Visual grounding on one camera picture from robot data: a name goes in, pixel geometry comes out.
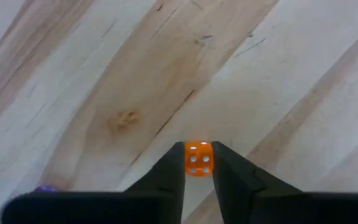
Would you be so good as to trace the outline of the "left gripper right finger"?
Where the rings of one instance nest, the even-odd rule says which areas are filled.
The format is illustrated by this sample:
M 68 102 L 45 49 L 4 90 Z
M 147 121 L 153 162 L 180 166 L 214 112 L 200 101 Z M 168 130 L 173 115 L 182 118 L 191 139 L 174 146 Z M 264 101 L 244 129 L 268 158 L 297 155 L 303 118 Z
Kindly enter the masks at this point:
M 358 193 L 304 192 L 219 141 L 212 147 L 224 223 L 358 224 Z

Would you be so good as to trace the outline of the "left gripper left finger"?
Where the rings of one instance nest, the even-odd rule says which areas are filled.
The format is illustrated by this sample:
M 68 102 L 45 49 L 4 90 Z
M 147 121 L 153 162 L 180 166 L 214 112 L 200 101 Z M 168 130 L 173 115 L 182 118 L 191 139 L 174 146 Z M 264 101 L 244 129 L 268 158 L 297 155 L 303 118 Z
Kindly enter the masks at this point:
M 122 192 L 33 191 L 10 200 L 1 223 L 180 223 L 185 146 L 175 143 Z

